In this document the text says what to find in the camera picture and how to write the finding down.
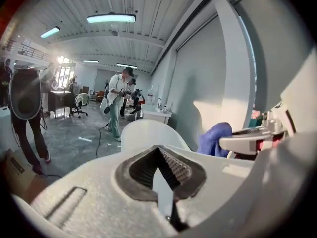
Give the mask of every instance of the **ceiling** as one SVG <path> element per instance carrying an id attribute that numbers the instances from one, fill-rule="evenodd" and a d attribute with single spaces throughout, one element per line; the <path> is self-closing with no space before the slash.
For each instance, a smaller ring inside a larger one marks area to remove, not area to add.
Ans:
<path id="1" fill-rule="evenodd" d="M 36 42 L 55 26 L 60 31 L 45 39 L 48 48 L 69 58 L 98 60 L 117 70 L 117 63 L 137 65 L 151 73 L 167 40 L 194 0 L 40 0 L 25 17 L 23 32 Z M 89 24 L 88 16 L 136 14 L 135 23 Z M 119 36 L 112 31 L 118 30 Z"/>

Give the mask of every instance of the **ceiling light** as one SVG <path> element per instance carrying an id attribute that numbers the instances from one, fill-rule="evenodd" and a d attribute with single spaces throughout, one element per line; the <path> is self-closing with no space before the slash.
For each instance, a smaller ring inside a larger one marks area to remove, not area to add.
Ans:
<path id="1" fill-rule="evenodd" d="M 126 64 L 120 64 L 120 63 L 117 63 L 117 66 L 119 66 L 119 67 L 130 67 L 130 68 L 132 68 L 132 69 L 137 69 L 137 66 L 126 65 Z"/>
<path id="2" fill-rule="evenodd" d="M 60 28 L 58 26 L 56 26 L 53 29 L 51 29 L 51 30 L 45 32 L 44 34 L 42 34 L 41 38 L 46 38 L 46 37 L 48 37 L 48 36 L 50 36 L 52 34 L 55 34 L 55 33 L 59 32 L 59 31 L 60 31 Z"/>
<path id="3" fill-rule="evenodd" d="M 87 17 L 88 23 L 98 22 L 135 22 L 134 14 L 115 14 L 113 12 L 109 14 L 100 14 Z"/>
<path id="4" fill-rule="evenodd" d="M 83 62 L 99 63 L 99 61 L 83 60 Z"/>

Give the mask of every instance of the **gray floor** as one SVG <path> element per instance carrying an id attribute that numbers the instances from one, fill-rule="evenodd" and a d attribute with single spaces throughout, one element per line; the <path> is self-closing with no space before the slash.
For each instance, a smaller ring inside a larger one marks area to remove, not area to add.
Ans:
<path id="1" fill-rule="evenodd" d="M 40 160 L 44 174 L 60 175 L 71 172 L 83 163 L 96 157 L 96 148 L 98 146 L 99 128 L 105 126 L 109 121 L 109 114 L 101 116 L 99 114 L 100 102 L 91 102 L 88 106 L 83 107 L 83 111 L 88 116 L 82 114 L 78 118 L 74 114 L 71 118 L 68 116 L 69 108 L 57 111 L 57 118 L 54 118 L 53 112 L 49 118 L 45 119 L 48 129 L 44 132 L 44 140 L 51 154 L 52 161 L 46 164 Z M 123 118 L 119 118 L 120 131 L 129 124 Z M 120 142 L 112 138 L 112 134 L 101 129 L 100 147 L 98 148 L 98 157 L 111 155 L 121 151 Z M 92 142 L 83 141 L 81 138 L 92 140 Z M 34 152 L 36 149 L 34 143 L 31 144 Z M 58 177 L 44 177 L 47 184 L 51 184 Z"/>

